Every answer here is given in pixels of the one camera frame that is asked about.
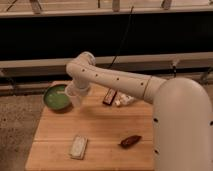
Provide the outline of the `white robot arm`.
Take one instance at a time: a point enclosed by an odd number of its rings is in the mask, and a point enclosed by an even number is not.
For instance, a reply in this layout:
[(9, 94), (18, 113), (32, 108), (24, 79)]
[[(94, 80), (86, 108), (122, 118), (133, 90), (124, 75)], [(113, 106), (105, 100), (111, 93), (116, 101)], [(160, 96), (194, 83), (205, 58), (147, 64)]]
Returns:
[(213, 105), (199, 83), (99, 68), (90, 52), (71, 59), (66, 72), (72, 103), (95, 83), (153, 106), (155, 171), (213, 171)]

